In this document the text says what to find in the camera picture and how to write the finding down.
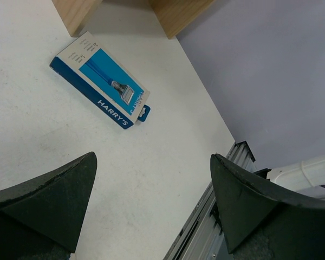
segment blue hang tab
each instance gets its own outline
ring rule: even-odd
[[[147,116],[150,113],[150,111],[151,111],[151,108],[149,106],[147,106],[147,105],[144,105],[142,110],[141,110],[141,113],[140,113],[139,117],[137,118],[137,120],[139,120],[141,122],[146,121]]]

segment table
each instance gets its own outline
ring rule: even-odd
[[[177,39],[145,1],[105,1],[87,28],[146,88],[123,130],[49,68],[70,42],[49,0],[0,0],[0,190],[94,151],[77,260],[162,259],[234,139]]]

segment blue box side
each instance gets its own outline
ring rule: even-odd
[[[66,79],[72,86],[78,89],[122,128],[127,129],[134,124],[107,99],[100,95],[100,93],[98,93],[91,85],[77,75],[77,73],[67,66],[60,58],[55,57],[50,63],[50,67]]]

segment wooden board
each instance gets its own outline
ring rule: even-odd
[[[182,31],[215,0],[149,0],[168,38]]]
[[[52,0],[72,37],[77,37],[102,0]]]

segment white pipe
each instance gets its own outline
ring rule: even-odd
[[[292,191],[299,191],[325,184],[325,155],[297,164],[275,168],[267,178]]]

